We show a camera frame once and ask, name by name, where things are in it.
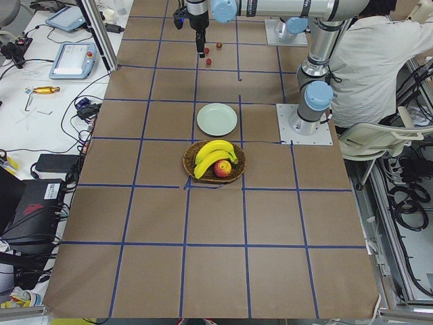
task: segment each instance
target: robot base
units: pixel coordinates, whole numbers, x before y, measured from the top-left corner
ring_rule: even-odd
[[[266,37],[268,45],[278,46],[293,46],[293,47],[306,47],[308,45],[306,41],[305,33],[302,32],[297,35],[287,35],[284,38],[278,37],[275,33],[275,27],[277,27],[279,20],[277,19],[266,19]]]
[[[331,132],[328,123],[320,124],[312,135],[301,135],[289,124],[289,118],[298,109],[298,104],[277,104],[278,127],[280,140],[287,144],[304,144],[314,146],[332,146]]]

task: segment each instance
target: red apple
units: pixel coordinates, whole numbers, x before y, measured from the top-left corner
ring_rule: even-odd
[[[218,160],[214,163],[214,173],[216,176],[224,178],[231,173],[231,164],[227,160]]]

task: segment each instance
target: round plate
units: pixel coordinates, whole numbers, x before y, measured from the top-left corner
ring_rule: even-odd
[[[230,106],[213,103],[198,112],[197,124],[203,132],[220,137],[233,131],[237,125],[237,115]]]

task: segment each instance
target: screwdriver handle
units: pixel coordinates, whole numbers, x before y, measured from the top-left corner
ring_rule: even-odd
[[[52,87],[52,86],[37,87],[33,89],[34,93],[57,93],[59,91],[60,91],[60,87]]]

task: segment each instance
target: wicker basket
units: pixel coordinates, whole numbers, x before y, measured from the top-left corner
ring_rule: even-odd
[[[187,171],[188,174],[191,175],[191,177],[200,182],[200,183],[213,183],[213,184],[226,184],[231,183],[235,179],[238,179],[241,177],[241,175],[244,173],[246,168],[246,158],[244,151],[237,145],[233,144],[233,147],[235,148],[235,153],[238,159],[238,163],[236,165],[232,164],[232,170],[229,176],[225,178],[220,178],[214,174],[212,166],[208,168],[208,170],[204,173],[202,178],[197,179],[194,177],[194,169],[196,167],[196,154],[199,152],[199,150],[207,144],[211,140],[205,140],[196,142],[192,146],[190,146],[185,154],[183,155],[183,167]]]

